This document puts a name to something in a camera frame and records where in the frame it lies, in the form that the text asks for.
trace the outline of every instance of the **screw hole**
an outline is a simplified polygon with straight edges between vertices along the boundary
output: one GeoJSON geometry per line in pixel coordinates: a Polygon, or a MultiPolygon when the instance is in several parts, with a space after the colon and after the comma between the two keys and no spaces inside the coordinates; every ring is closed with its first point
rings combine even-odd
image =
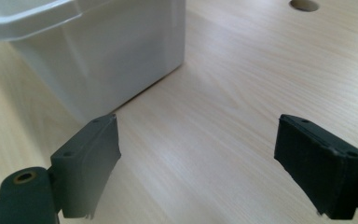
{"type": "Polygon", "coordinates": [[[316,11],[319,8],[318,4],[310,0],[292,0],[290,1],[290,6],[297,10],[306,12],[316,11]]]}
{"type": "Polygon", "coordinates": [[[19,185],[19,184],[25,184],[27,182],[30,182],[31,180],[33,180],[36,177],[36,173],[35,172],[26,172],[26,173],[22,173],[17,175],[14,178],[14,183],[19,185]]]}
{"type": "Polygon", "coordinates": [[[358,157],[358,154],[355,152],[347,152],[347,154],[352,157],[358,157]]]}
{"type": "Polygon", "coordinates": [[[71,157],[71,156],[73,156],[73,155],[74,155],[74,153],[71,152],[71,151],[67,151],[67,152],[64,152],[64,153],[63,153],[63,156],[64,156],[64,157],[71,157]]]}

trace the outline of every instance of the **wooden table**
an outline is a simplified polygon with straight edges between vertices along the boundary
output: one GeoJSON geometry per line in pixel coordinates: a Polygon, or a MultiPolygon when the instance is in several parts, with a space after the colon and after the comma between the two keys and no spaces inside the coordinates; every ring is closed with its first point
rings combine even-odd
{"type": "MultiPolygon", "coordinates": [[[[186,62],[116,111],[122,159],[92,221],[358,223],[318,217],[273,159],[282,114],[358,147],[358,0],[188,0],[186,62]]],[[[81,124],[0,43],[0,183],[81,124]]]]}

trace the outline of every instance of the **black plastic part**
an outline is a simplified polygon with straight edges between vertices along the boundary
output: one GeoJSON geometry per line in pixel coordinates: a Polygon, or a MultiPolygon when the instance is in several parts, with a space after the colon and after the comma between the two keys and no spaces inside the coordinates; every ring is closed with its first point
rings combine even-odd
{"type": "Polygon", "coordinates": [[[0,224],[58,224],[48,172],[27,168],[8,176],[0,188],[0,224]]]}
{"type": "Polygon", "coordinates": [[[118,159],[117,119],[91,121],[51,156],[50,176],[57,210],[64,217],[93,214],[118,159]]]}
{"type": "Polygon", "coordinates": [[[358,149],[318,125],[281,115],[275,159],[320,214],[352,219],[358,205],[358,149]]]}

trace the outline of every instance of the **wood grain surface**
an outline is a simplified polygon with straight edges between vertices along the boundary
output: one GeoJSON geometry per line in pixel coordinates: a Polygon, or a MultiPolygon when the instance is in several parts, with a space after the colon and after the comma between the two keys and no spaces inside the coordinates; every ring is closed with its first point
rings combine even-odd
{"type": "MultiPolygon", "coordinates": [[[[358,223],[319,217],[273,152],[281,114],[358,147],[358,0],[188,0],[185,63],[116,111],[122,159],[92,220],[358,223]]],[[[0,183],[82,124],[0,42],[0,183]]]]}

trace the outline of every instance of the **plastic container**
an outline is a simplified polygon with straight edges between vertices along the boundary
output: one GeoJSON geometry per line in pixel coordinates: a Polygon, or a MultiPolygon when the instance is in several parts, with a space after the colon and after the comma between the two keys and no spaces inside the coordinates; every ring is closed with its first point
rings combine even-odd
{"type": "Polygon", "coordinates": [[[184,59],[185,0],[0,0],[8,41],[68,110],[113,111],[184,59]]]}

